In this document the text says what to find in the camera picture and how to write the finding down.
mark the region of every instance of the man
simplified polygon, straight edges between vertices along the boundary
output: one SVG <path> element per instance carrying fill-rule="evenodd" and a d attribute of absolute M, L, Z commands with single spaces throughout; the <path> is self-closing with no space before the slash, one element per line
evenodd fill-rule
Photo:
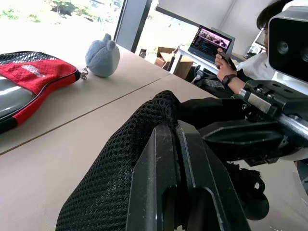
<path fill-rule="evenodd" d="M 279 14 L 286 3 L 291 0 L 279 0 L 268 7 L 266 7 L 257 18 L 257 27 L 259 29 L 264 28 L 265 30 L 265 38 L 264 38 L 264 46 L 266 49 L 265 53 L 261 53 L 255 55 L 248 59 L 245 62 L 242 62 L 238 65 L 237 70 L 233 71 L 232 68 L 227 64 L 227 62 L 222 59 L 221 55 L 216 55 L 216 66 L 219 67 L 219 73 L 217 74 L 217 78 L 222 81 L 225 76 L 228 75 L 236 75 L 233 77 L 228 84 L 228 87 L 234 93 L 238 93 L 241 88 L 244 87 L 245 82 L 250 79 L 257 80 L 271 80 L 275 71 L 270 67 L 268 63 L 268 26 L 270 19 Z"/>

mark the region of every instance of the hand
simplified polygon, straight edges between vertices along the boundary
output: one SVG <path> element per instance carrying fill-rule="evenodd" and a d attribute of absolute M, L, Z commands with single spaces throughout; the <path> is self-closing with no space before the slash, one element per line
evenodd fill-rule
<path fill-rule="evenodd" d="M 223 50 L 222 48 L 218 48 L 217 51 L 218 51 L 218 54 L 216 54 L 215 64 L 217 68 L 219 69 L 220 66 L 222 65 L 221 60 L 223 60 L 222 56 L 219 53 L 223 52 Z"/>
<path fill-rule="evenodd" d="M 228 76 L 228 75 L 231 75 L 231 74 L 235 74 L 235 75 L 237 74 L 237 72 L 234 71 L 234 70 L 228 65 L 228 63 L 227 63 L 224 59 L 221 59 L 221 60 L 220 60 L 220 63 L 221 63 L 221 65 L 219 66 L 220 69 L 219 69 L 219 72 L 218 72 L 218 74 L 217 74 L 217 78 L 218 78 L 220 81 L 222 81 L 223 78 L 224 78 L 225 76 Z"/>

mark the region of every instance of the cardboard box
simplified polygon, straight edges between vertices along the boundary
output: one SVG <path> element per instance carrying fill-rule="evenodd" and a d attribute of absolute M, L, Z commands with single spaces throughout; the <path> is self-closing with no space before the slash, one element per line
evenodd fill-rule
<path fill-rule="evenodd" d="M 159 67 L 164 67 L 164 69 L 167 70 L 173 56 L 172 52 L 174 50 L 175 48 L 159 47 L 157 49 L 157 58 L 155 61 L 155 65 Z M 174 74 L 182 79 L 186 79 L 192 64 L 193 61 L 190 58 L 183 56 Z"/>

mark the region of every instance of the black mesh cushion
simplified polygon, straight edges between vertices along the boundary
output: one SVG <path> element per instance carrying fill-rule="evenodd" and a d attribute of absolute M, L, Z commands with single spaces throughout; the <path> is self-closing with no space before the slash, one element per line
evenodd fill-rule
<path fill-rule="evenodd" d="M 63 205 L 57 231 L 124 231 L 133 168 L 153 129 L 176 124 L 178 99 L 163 91 L 143 104 L 111 136 Z"/>
<path fill-rule="evenodd" d="M 19 51 L 8 54 L 0 54 L 0 65 L 4 64 L 20 64 L 34 62 L 40 60 L 57 60 L 51 55 L 35 51 Z"/>

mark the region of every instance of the white wall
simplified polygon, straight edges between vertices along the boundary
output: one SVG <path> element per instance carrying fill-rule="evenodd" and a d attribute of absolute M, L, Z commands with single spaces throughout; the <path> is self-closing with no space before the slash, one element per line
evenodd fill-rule
<path fill-rule="evenodd" d="M 233 52 L 244 54 L 260 32 L 257 17 L 272 0 L 237 0 L 221 31 L 235 37 Z"/>
<path fill-rule="evenodd" d="M 158 7 L 236 38 L 233 52 L 244 54 L 257 37 L 256 20 L 272 0 L 159 0 Z"/>
<path fill-rule="evenodd" d="M 256 42 L 264 45 L 265 31 L 263 30 L 259 37 L 256 39 Z"/>

